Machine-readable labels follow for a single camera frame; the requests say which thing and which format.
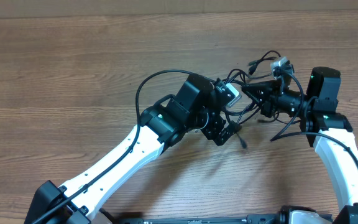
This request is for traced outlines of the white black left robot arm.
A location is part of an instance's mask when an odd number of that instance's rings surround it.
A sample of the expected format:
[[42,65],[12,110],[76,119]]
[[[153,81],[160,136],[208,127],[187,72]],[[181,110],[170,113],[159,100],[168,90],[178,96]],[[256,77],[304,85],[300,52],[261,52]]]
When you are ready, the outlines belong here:
[[193,129],[222,145],[232,134],[221,110],[240,98],[229,83],[188,73],[175,95],[137,112],[126,138],[96,164],[57,187],[51,181],[34,194],[26,223],[91,223],[111,195],[140,168],[156,160]]

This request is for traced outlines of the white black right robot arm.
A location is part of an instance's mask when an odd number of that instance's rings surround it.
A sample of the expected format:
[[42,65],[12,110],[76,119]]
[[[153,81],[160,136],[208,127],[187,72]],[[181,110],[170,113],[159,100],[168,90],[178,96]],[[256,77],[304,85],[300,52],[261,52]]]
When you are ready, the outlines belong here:
[[336,111],[341,73],[329,67],[312,69],[306,90],[290,90],[292,70],[274,68],[274,80],[243,84],[241,90],[258,102],[261,113],[270,118],[286,113],[300,119],[300,131],[322,160],[337,198],[335,223],[358,223],[358,150],[353,128]]

